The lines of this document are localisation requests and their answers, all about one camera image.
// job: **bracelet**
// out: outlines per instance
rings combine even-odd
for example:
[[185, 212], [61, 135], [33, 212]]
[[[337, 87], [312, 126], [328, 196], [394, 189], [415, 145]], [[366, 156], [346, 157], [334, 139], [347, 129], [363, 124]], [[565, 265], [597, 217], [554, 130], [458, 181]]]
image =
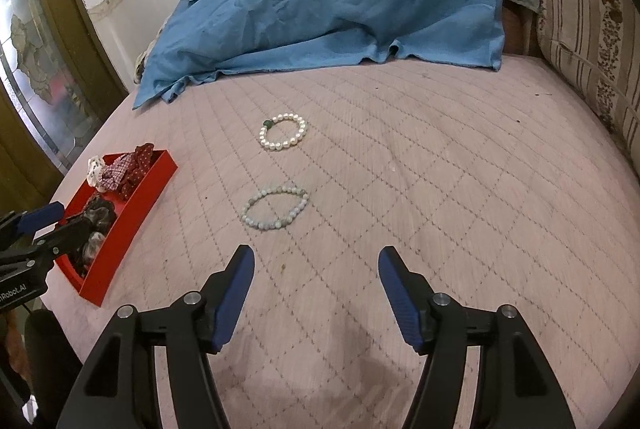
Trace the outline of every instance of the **bracelet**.
[[[285, 140], [284, 142], [269, 142], [266, 139], [267, 131], [270, 130], [275, 124], [281, 122], [282, 120], [293, 120], [298, 123], [298, 132]], [[305, 119], [300, 117], [297, 114], [281, 114], [277, 117], [273, 117], [273, 119], [267, 119], [262, 123], [262, 128], [260, 129], [260, 144], [265, 149], [270, 149], [271, 151], [281, 151], [282, 149], [290, 148], [291, 146], [295, 146], [300, 140], [302, 140], [303, 136], [306, 135], [306, 122]]]
[[[257, 221], [255, 219], [251, 219], [246, 215], [249, 212], [249, 209], [254, 205], [258, 200], [268, 196], [270, 194], [293, 194], [295, 196], [300, 196], [300, 203], [296, 205], [292, 210], [289, 211], [287, 216], [283, 218], [278, 218], [275, 221]], [[306, 204], [309, 200], [309, 194], [304, 189], [298, 189], [297, 187], [283, 187], [278, 186], [270, 189], [263, 189], [256, 196], [249, 198], [248, 203], [242, 208], [242, 212], [240, 213], [240, 219], [243, 223], [248, 225], [249, 227], [253, 227], [254, 229], [258, 229], [260, 231], [270, 231], [272, 229], [281, 229], [289, 225], [296, 216], [300, 214], [302, 209], [306, 207]]]

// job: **metal bolt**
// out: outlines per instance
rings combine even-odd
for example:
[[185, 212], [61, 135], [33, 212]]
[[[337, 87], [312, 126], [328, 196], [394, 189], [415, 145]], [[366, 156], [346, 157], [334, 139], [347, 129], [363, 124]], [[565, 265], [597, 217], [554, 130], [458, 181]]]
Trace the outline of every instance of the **metal bolt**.
[[440, 306], [446, 306], [451, 302], [451, 298], [447, 294], [438, 292], [437, 294], [433, 294], [433, 302]]
[[129, 304], [125, 304], [124, 306], [121, 306], [120, 308], [118, 308], [118, 317], [120, 319], [126, 319], [127, 317], [131, 317], [132, 314], [133, 314], [133, 306]]
[[202, 299], [200, 292], [189, 292], [184, 296], [184, 302], [187, 304], [198, 304], [200, 299]]
[[502, 315], [504, 315], [505, 317], [508, 317], [509, 319], [513, 319], [518, 315], [518, 311], [516, 310], [516, 307], [511, 306], [510, 304], [505, 304], [504, 306], [502, 306], [500, 308], [500, 311], [502, 312]]

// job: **bed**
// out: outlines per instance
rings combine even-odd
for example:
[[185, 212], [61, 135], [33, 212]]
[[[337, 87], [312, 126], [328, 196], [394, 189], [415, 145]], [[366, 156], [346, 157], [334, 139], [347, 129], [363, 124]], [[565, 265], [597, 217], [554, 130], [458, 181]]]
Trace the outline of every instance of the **bed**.
[[[179, 169], [101, 308], [49, 273], [44, 303], [81, 359], [121, 304], [167, 305], [248, 243], [254, 282], [231, 342], [210, 359], [232, 427], [401, 427], [423, 358], [402, 341], [376, 276], [380, 249], [394, 245], [463, 305], [516, 305], [578, 428], [597, 427], [626, 388], [640, 361], [638, 181], [542, 60], [505, 56], [499, 72], [403, 60], [234, 76], [143, 113], [131, 101], [54, 200], [68, 202], [90, 157], [144, 142]], [[286, 111], [308, 120], [308, 135], [265, 151], [262, 121]], [[286, 182], [311, 194], [289, 227], [241, 223], [249, 197]], [[162, 353], [158, 363], [173, 428]], [[470, 350], [456, 427], [469, 420], [477, 364]]]

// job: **blue blanket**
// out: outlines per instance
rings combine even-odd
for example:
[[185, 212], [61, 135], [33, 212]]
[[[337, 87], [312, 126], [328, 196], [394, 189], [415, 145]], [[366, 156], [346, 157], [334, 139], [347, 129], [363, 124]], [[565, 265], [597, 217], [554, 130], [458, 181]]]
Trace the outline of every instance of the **blue blanket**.
[[502, 0], [180, 0], [146, 60], [134, 109], [219, 73], [415, 55], [498, 69]]

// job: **red box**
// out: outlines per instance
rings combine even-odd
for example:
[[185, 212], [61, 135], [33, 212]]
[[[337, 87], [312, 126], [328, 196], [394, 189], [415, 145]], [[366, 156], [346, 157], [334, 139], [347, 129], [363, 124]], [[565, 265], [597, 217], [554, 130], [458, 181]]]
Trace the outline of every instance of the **red box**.
[[[107, 165], [111, 165], [122, 154], [106, 154], [102, 158]], [[111, 279], [127, 253], [136, 232], [177, 168], [168, 151], [154, 151], [151, 157], [151, 169], [127, 202], [123, 202], [111, 192], [102, 194], [105, 199], [113, 202], [118, 218], [111, 226], [86, 277], [83, 279], [78, 275], [66, 254], [56, 259], [56, 264], [81, 297], [96, 306], [102, 304]], [[81, 213], [94, 192], [95, 189], [86, 180], [82, 182], [66, 207], [64, 218]]]

